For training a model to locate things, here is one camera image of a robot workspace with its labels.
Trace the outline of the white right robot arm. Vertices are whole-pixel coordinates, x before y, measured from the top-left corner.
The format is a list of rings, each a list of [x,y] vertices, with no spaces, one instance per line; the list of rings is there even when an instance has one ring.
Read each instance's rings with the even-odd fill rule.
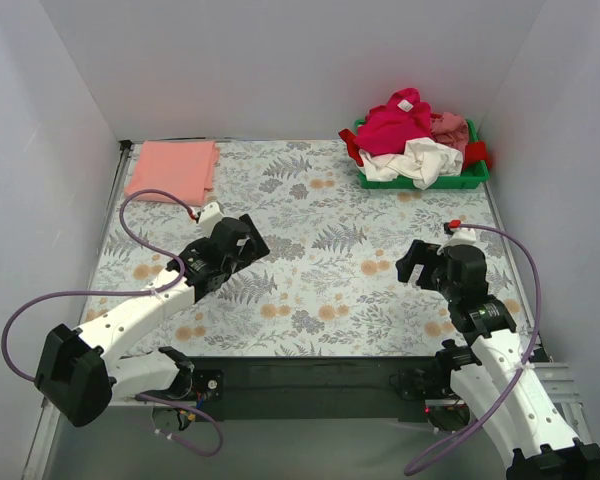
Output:
[[[396,263],[399,282],[416,266],[417,286],[445,298],[467,343],[445,343],[432,373],[434,389],[458,396],[477,418],[458,439],[483,428],[509,479],[600,479],[600,447],[581,439],[546,392],[509,310],[489,292],[484,253],[415,240]]]

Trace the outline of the magenta t shirt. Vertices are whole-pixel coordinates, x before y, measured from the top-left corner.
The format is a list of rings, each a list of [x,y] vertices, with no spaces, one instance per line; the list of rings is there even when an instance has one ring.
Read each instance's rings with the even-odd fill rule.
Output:
[[[430,122],[431,106],[418,89],[406,88],[369,111],[354,144],[371,156],[403,153],[407,141],[431,137]]]

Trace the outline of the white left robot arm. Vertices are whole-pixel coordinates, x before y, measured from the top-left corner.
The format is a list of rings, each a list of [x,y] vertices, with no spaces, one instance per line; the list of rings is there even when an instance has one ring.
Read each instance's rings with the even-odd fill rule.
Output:
[[[55,327],[45,339],[36,388],[75,427],[91,423],[113,400],[144,393],[185,398],[195,369],[188,356],[173,347],[134,358],[128,351],[268,253],[249,215],[218,218],[209,236],[190,243],[140,296],[80,327]]]

